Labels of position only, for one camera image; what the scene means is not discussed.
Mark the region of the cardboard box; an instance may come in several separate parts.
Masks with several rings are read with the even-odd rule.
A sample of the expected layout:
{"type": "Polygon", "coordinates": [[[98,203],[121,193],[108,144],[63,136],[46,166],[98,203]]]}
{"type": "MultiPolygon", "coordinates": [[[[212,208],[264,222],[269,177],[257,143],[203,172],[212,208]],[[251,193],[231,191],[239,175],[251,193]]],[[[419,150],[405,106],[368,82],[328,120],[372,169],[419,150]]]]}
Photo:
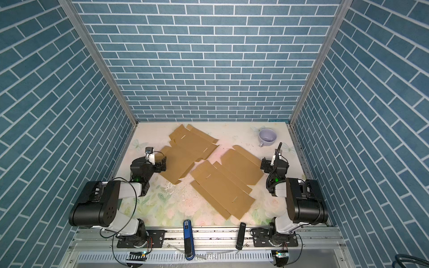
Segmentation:
{"type": "Polygon", "coordinates": [[[196,162],[207,160],[218,147],[218,139],[192,125],[180,125],[169,138],[169,145],[161,149],[166,156],[166,171],[161,175],[175,185],[187,176],[196,162]]]}

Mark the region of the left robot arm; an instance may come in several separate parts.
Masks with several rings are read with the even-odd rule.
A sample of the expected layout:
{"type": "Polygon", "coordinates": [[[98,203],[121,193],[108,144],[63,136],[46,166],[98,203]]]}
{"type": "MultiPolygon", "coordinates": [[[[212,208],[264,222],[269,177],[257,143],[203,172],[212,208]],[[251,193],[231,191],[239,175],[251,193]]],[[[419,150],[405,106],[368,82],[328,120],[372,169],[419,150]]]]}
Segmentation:
{"type": "Polygon", "coordinates": [[[117,238],[119,249],[161,248],[165,231],[147,230],[143,220],[121,213],[118,202],[134,198],[137,205],[139,198],[146,196],[151,177],[166,171],[166,157],[156,162],[154,153],[147,154],[135,159],[130,170],[129,180],[116,177],[109,182],[86,183],[69,214],[69,223],[71,226],[98,227],[112,232],[105,238],[117,238]]]}

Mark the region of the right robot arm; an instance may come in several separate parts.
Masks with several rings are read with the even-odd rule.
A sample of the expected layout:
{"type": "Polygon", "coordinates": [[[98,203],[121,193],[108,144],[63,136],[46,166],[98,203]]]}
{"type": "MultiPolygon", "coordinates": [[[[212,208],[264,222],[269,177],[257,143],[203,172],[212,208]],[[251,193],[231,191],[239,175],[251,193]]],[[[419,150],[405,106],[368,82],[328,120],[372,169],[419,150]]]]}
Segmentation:
{"type": "Polygon", "coordinates": [[[289,163],[281,158],[263,158],[261,170],[268,174],[268,192],[286,200],[287,213],[274,217],[269,223],[268,241],[273,246],[297,246],[295,231],[299,228],[325,224],[328,208],[316,180],[286,177],[289,163]]]}

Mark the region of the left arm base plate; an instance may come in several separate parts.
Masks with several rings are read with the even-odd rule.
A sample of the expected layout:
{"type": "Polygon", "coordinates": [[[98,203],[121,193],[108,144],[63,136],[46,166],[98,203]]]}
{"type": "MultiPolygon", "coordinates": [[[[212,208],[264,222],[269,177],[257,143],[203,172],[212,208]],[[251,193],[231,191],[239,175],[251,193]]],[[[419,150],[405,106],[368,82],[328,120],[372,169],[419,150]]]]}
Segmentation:
{"type": "Polygon", "coordinates": [[[132,236],[118,236],[118,249],[162,248],[166,230],[146,230],[132,236]]]}

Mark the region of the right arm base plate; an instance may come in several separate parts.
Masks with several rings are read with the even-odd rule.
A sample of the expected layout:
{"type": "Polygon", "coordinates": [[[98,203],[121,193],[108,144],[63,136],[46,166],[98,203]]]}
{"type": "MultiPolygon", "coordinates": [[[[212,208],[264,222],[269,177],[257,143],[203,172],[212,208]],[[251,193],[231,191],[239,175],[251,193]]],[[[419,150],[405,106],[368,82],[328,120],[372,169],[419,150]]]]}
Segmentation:
{"type": "Polygon", "coordinates": [[[250,234],[254,247],[297,247],[296,235],[280,234],[271,229],[252,228],[250,234]]]}

